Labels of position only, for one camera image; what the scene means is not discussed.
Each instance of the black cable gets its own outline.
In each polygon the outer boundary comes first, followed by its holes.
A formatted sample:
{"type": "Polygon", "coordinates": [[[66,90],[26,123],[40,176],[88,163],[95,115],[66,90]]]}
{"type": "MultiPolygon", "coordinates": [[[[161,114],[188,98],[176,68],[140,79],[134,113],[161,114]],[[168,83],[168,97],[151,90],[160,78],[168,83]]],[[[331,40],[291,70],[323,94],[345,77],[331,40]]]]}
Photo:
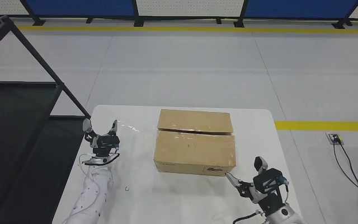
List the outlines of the black cable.
{"type": "Polygon", "coordinates": [[[344,173],[344,175],[349,179],[350,182],[352,182],[352,184],[354,184],[357,188],[358,188],[358,185],[356,183],[354,183],[348,176],[347,174],[343,171],[340,163],[338,162],[338,159],[337,159],[337,155],[336,155],[336,148],[335,148],[335,143],[333,143],[333,151],[335,152],[335,158],[336,158],[336,161],[337,161],[337,164],[338,166],[341,168],[342,172],[344,173]]]}
{"type": "Polygon", "coordinates": [[[252,214],[249,215],[249,216],[237,218],[236,220],[233,221],[233,224],[235,224],[235,223],[237,223],[238,221],[241,221],[241,220],[247,220],[248,218],[252,218],[252,217],[254,217],[255,215],[257,215],[256,212],[252,213],[252,214]]]}
{"type": "Polygon", "coordinates": [[[343,145],[342,145],[341,143],[340,143],[340,146],[342,147],[343,152],[345,152],[345,154],[346,154],[346,156],[347,156],[347,158],[348,158],[349,167],[351,168],[351,171],[352,171],[352,173],[353,173],[353,176],[354,176],[354,178],[356,179],[356,181],[357,181],[357,183],[358,183],[357,176],[356,176],[356,174],[354,173],[354,170],[353,170],[353,167],[352,167],[352,162],[351,162],[351,159],[349,158],[349,156],[348,156],[348,154],[347,154],[347,152],[346,152],[345,148],[343,147],[343,145]]]}

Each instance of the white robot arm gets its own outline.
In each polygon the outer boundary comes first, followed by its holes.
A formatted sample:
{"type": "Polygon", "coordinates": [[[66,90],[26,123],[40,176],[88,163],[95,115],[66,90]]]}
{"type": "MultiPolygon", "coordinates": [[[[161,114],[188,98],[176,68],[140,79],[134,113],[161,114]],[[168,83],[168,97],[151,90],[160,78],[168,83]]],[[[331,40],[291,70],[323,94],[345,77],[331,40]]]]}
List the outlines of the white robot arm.
{"type": "Polygon", "coordinates": [[[91,121],[83,122],[85,140],[90,142],[93,148],[91,159],[79,162],[88,166],[87,174],[83,183],[83,190],[69,217],[64,220],[66,224],[96,224],[101,216],[106,197],[113,186],[112,162],[119,157],[119,138],[117,133],[117,120],[113,122],[111,130],[103,135],[97,135],[91,126],[91,121]]]}
{"type": "Polygon", "coordinates": [[[248,183],[236,179],[231,173],[225,175],[230,183],[239,191],[241,197],[249,198],[252,203],[258,204],[263,210],[258,210],[249,216],[237,218],[238,221],[251,218],[257,214],[265,215],[266,219],[263,224],[307,224],[287,203],[289,182],[283,177],[280,170],[271,168],[267,169],[267,162],[262,157],[256,157],[254,167],[258,175],[253,178],[253,182],[248,183]],[[280,185],[285,185],[287,197],[283,202],[280,185]]]}

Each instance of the black metal frame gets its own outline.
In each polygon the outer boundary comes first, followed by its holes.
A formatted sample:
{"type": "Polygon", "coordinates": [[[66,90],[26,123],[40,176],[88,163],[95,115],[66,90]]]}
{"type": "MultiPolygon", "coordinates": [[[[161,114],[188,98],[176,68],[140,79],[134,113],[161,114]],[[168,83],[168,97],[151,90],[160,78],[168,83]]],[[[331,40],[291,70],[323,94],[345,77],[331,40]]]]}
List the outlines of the black metal frame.
{"type": "Polygon", "coordinates": [[[47,64],[43,57],[37,52],[37,50],[32,46],[32,44],[26,39],[22,32],[17,28],[17,26],[10,20],[7,16],[0,17],[0,40],[9,32],[12,32],[18,40],[25,46],[25,48],[34,56],[34,58],[41,64],[41,66],[48,72],[48,74],[54,79],[57,85],[61,86],[63,91],[67,96],[74,102],[74,104],[79,108],[79,110],[86,116],[90,118],[90,114],[85,110],[81,103],[74,97],[68,87],[62,82],[62,80],[57,76],[57,74],[52,70],[52,68],[47,64]]]}
{"type": "Polygon", "coordinates": [[[335,24],[332,24],[332,26],[336,29],[345,29],[343,26],[344,24],[347,24],[347,26],[352,26],[352,23],[349,19],[353,11],[358,7],[358,1],[353,5],[353,7],[349,10],[349,12],[346,14],[346,16],[343,19],[340,19],[335,24]]]}
{"type": "Polygon", "coordinates": [[[254,20],[314,20],[314,21],[333,21],[338,20],[336,24],[332,24],[337,29],[344,29],[343,24],[346,23],[348,26],[352,26],[350,21],[357,21],[358,18],[349,18],[353,13],[355,8],[358,5],[357,3],[352,7],[348,12],[345,18],[309,18],[309,17],[245,17],[246,9],[248,6],[249,0],[244,0],[241,13],[239,17],[214,17],[214,16],[139,16],[138,6],[136,0],[132,1],[134,16],[78,16],[78,15],[35,15],[30,6],[27,4],[26,0],[20,0],[23,6],[28,11],[29,15],[10,15],[9,17],[31,17],[35,23],[34,25],[43,25],[45,20],[40,20],[41,18],[87,18],[86,23],[90,24],[94,18],[104,18],[112,20],[134,20],[135,27],[143,27],[145,21],[163,21],[163,20],[197,20],[197,19],[206,19],[212,18],[216,20],[217,24],[222,24],[221,19],[223,18],[233,18],[237,19],[234,22],[235,27],[244,27],[244,19],[254,19],[254,20]]]}
{"type": "Polygon", "coordinates": [[[51,114],[51,111],[53,110],[58,98],[60,97],[60,94],[62,92],[62,88],[63,86],[61,85],[56,85],[55,82],[44,82],[43,84],[41,82],[0,82],[0,87],[1,86],[21,86],[21,87],[33,87],[36,86],[37,88],[39,87],[55,87],[55,93],[54,93],[54,97],[51,101],[51,103],[48,105],[48,107],[46,108],[46,110],[39,116],[39,121],[37,123],[37,125],[33,128],[31,135],[29,137],[29,140],[26,142],[23,152],[21,155],[19,155],[19,158],[17,158],[17,160],[15,161],[15,165],[13,167],[13,169],[11,170],[11,176],[12,179],[10,180],[8,184],[7,188],[5,189],[5,193],[0,197],[0,208],[3,206],[4,202],[6,201],[7,195],[9,194],[9,192],[11,191],[11,188],[14,184],[14,182],[16,181],[20,171],[22,170],[22,168],[25,165],[25,162],[28,158],[28,156],[31,153],[31,149],[35,146],[37,139],[39,138],[41,131],[44,129],[45,124],[48,120],[48,117],[51,114]]]}
{"type": "Polygon", "coordinates": [[[244,27],[245,27],[245,26],[244,26],[244,23],[243,23],[243,20],[244,20],[244,17],[245,17],[245,13],[246,13],[248,1],[249,1],[249,0],[244,0],[244,3],[242,4],[242,8],[241,8],[240,17],[239,17],[239,19],[237,20],[237,22],[234,22],[234,26],[235,26],[235,27],[241,27],[241,28],[244,28],[244,27]]]}
{"type": "MultiPolygon", "coordinates": [[[[51,116],[49,116],[49,120],[83,120],[84,118],[85,118],[84,116],[75,116],[75,115],[51,115],[51,116]]],[[[59,190],[58,190],[58,193],[56,196],[58,198],[58,200],[56,200],[53,203],[53,206],[49,209],[49,211],[51,211],[49,214],[50,222],[52,222],[52,219],[56,214],[57,206],[60,203],[62,193],[66,187],[66,183],[67,183],[68,177],[71,173],[72,165],[75,162],[75,160],[76,160],[76,156],[73,158],[73,161],[68,161],[69,165],[67,166],[67,168],[65,170],[65,173],[67,174],[67,178],[61,180],[61,183],[59,185],[59,190]]]]}
{"type": "Polygon", "coordinates": [[[46,22],[46,20],[40,20],[40,17],[34,14],[29,4],[27,4],[26,0],[20,0],[20,2],[26,9],[26,11],[29,13],[30,17],[34,20],[34,24],[32,24],[33,26],[42,26],[46,22]]]}

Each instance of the black metal bar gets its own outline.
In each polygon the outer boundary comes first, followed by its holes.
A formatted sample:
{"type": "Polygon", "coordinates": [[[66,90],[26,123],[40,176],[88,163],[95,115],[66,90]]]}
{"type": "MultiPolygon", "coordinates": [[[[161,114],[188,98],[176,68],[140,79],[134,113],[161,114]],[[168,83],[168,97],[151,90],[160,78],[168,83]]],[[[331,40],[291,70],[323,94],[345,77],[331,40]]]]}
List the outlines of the black metal bar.
{"type": "Polygon", "coordinates": [[[244,23],[243,23],[243,20],[244,20],[244,17],[245,17],[245,13],[246,13],[246,8],[247,8],[247,5],[248,5],[248,1],[249,0],[244,0],[244,3],[242,4],[242,8],[241,8],[241,13],[240,13],[240,17],[239,19],[237,20],[237,22],[234,22],[234,26],[235,27],[242,27],[244,28],[244,23]]]}
{"type": "Polygon", "coordinates": [[[346,21],[347,26],[353,26],[352,22],[349,20],[346,21]]]}
{"type": "Polygon", "coordinates": [[[46,20],[40,20],[40,17],[34,14],[29,4],[27,4],[26,0],[20,0],[20,2],[26,9],[26,11],[29,13],[31,18],[34,20],[34,24],[32,24],[33,26],[42,26],[46,22],[46,20]]]}
{"type": "Polygon", "coordinates": [[[85,108],[81,105],[81,103],[74,97],[71,91],[67,88],[67,86],[62,82],[62,80],[57,76],[57,74],[52,70],[52,68],[47,64],[47,62],[42,58],[42,56],[37,52],[37,50],[32,46],[32,44],[26,39],[26,37],[22,34],[22,32],[15,26],[12,20],[13,26],[11,27],[11,31],[18,38],[18,40],[25,46],[25,48],[34,56],[34,58],[41,64],[41,66],[48,72],[48,74],[55,80],[55,82],[63,87],[63,91],[67,94],[67,96],[76,104],[79,110],[86,116],[86,118],[90,118],[90,114],[85,110],[85,108]]]}
{"type": "Polygon", "coordinates": [[[131,0],[132,1],[132,7],[133,7],[133,12],[135,17],[139,16],[139,11],[138,11],[138,6],[136,5],[136,0],[131,0]]]}
{"type": "Polygon", "coordinates": [[[48,117],[50,116],[52,109],[54,108],[58,98],[61,95],[62,89],[63,89],[62,86],[57,86],[51,103],[49,104],[47,109],[39,116],[38,125],[33,129],[32,133],[29,137],[29,140],[27,140],[27,142],[23,148],[23,151],[21,152],[21,155],[16,160],[15,165],[14,165],[13,169],[11,170],[12,179],[8,183],[8,186],[6,187],[6,189],[4,191],[5,192],[4,195],[0,195],[0,208],[3,206],[4,202],[6,201],[6,197],[9,195],[9,192],[10,192],[13,184],[15,183],[18,175],[20,174],[21,169],[24,167],[27,158],[31,154],[31,150],[33,149],[34,145],[36,144],[36,141],[39,138],[41,131],[44,129],[45,124],[48,120],[48,117]]]}
{"type": "Polygon", "coordinates": [[[143,25],[144,25],[144,20],[138,19],[134,21],[134,27],[143,27],[143,25]]]}
{"type": "Polygon", "coordinates": [[[93,21],[93,17],[89,17],[89,18],[86,20],[86,23],[87,23],[87,24],[90,24],[92,21],[93,21]]]}
{"type": "Polygon", "coordinates": [[[344,24],[349,25],[349,23],[350,23],[349,17],[354,12],[354,10],[357,8],[357,6],[358,6],[358,1],[353,5],[353,7],[348,11],[348,13],[346,14],[346,16],[343,19],[338,20],[338,22],[335,24],[332,24],[332,26],[336,29],[345,29],[345,27],[343,25],[344,24]]]}
{"type": "Polygon", "coordinates": [[[0,40],[2,40],[11,30],[11,23],[7,22],[7,16],[0,17],[0,40]]]}
{"type": "Polygon", "coordinates": [[[22,81],[0,81],[0,87],[27,87],[27,88],[48,88],[57,87],[56,82],[22,82],[22,81]]]}

